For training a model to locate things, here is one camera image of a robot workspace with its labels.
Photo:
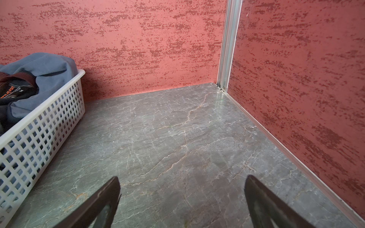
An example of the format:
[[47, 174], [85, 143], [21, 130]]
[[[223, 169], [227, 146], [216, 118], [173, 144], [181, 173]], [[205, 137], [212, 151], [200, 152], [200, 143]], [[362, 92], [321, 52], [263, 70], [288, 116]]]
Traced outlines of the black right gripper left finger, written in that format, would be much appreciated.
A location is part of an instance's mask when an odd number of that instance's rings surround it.
[[116, 176], [108, 180], [75, 211], [58, 223], [56, 228], [110, 228], [121, 197]]

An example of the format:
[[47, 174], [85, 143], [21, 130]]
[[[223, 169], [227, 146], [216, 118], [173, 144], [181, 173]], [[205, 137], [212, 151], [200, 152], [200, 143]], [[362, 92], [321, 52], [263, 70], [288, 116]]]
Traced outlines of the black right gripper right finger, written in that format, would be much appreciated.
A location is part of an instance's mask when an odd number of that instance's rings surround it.
[[255, 228], [312, 228], [306, 219], [253, 175], [248, 175], [244, 186], [245, 197]]

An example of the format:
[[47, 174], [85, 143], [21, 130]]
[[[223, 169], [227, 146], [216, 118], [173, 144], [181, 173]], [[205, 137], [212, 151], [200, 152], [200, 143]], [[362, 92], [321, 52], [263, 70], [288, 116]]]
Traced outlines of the navy tank top red trim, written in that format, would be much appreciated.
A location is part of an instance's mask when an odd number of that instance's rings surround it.
[[12, 102], [30, 98], [38, 93], [36, 77], [27, 71], [12, 75], [1, 72], [1, 135], [16, 122], [8, 117]]

